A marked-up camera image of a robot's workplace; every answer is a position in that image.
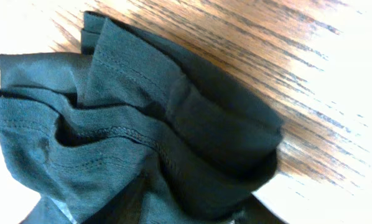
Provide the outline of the black garment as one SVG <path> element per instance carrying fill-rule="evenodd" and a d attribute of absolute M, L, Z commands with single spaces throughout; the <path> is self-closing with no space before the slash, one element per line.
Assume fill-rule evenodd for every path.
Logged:
<path fill-rule="evenodd" d="M 253 192 L 282 121 L 222 69 L 95 12 L 81 51 L 0 55 L 0 145 L 26 223 L 279 223 Z"/>

